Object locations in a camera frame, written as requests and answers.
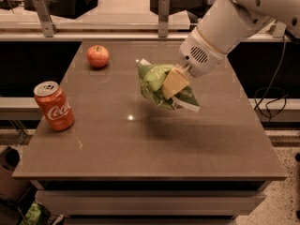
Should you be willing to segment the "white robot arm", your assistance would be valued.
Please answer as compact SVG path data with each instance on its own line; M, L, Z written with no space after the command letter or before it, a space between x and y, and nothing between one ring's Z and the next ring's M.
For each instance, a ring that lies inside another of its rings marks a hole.
M188 76L202 76L222 62L241 41L273 20L300 37L300 0L215 0L178 52L178 63L162 85L166 99L189 85Z

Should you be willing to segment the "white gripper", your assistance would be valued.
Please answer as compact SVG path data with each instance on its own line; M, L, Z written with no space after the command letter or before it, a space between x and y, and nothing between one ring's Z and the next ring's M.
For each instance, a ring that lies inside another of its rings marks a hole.
M209 41L194 28L181 44L178 52L178 64L188 68L193 77L200 77L211 72L222 62L226 54L209 43ZM166 99L182 91L189 85L189 79L182 70L173 67L162 85L162 94Z

